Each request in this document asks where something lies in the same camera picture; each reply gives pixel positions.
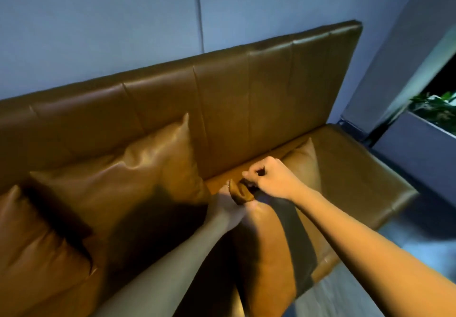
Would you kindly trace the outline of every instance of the green leaves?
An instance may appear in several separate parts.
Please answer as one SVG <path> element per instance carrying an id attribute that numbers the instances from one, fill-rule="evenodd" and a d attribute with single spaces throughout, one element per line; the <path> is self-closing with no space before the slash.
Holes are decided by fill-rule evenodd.
<path id="1" fill-rule="evenodd" d="M 450 102 L 456 99 L 452 92 L 438 96 L 416 95 L 410 99 L 409 110 L 445 131 L 456 135 L 456 106 Z"/>

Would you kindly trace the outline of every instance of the forearm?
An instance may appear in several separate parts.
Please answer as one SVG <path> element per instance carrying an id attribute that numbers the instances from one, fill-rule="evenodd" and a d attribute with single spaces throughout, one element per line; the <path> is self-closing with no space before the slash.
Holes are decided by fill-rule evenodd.
<path id="1" fill-rule="evenodd" d="M 456 315 L 456 286 L 439 273 L 305 186 L 293 201 L 385 314 Z"/>
<path id="2" fill-rule="evenodd" d="M 225 233 L 217 219 L 154 263 L 95 314 L 96 317 L 172 316 L 202 262 Z"/>

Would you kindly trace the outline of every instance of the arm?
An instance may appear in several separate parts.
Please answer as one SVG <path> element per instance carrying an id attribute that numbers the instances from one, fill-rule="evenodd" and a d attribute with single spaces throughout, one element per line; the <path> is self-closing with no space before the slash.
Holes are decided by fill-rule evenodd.
<path id="1" fill-rule="evenodd" d="M 242 174 L 265 193 L 293 201 L 385 315 L 456 316 L 456 285 L 306 187 L 280 160 L 268 157 Z"/>
<path id="2" fill-rule="evenodd" d="M 151 265 L 96 311 L 94 317 L 172 316 L 199 267 L 219 239 L 239 224 L 238 206 L 222 187 L 209 204 L 204 224 L 184 243 Z"/>

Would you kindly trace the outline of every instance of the planter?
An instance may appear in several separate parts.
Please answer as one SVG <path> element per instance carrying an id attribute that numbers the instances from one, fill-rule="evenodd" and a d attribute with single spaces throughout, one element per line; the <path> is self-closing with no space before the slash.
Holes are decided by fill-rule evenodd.
<path id="1" fill-rule="evenodd" d="M 373 149 L 456 207 L 456 136 L 405 112 Z"/>

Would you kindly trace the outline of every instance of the floor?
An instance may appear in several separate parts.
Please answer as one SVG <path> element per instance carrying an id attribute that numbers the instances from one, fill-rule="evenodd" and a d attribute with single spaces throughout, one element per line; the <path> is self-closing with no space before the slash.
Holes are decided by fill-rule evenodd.
<path id="1" fill-rule="evenodd" d="M 422 194 L 379 233 L 456 283 L 456 208 Z M 292 305 L 284 317 L 381 317 L 353 275 L 339 264 Z"/>

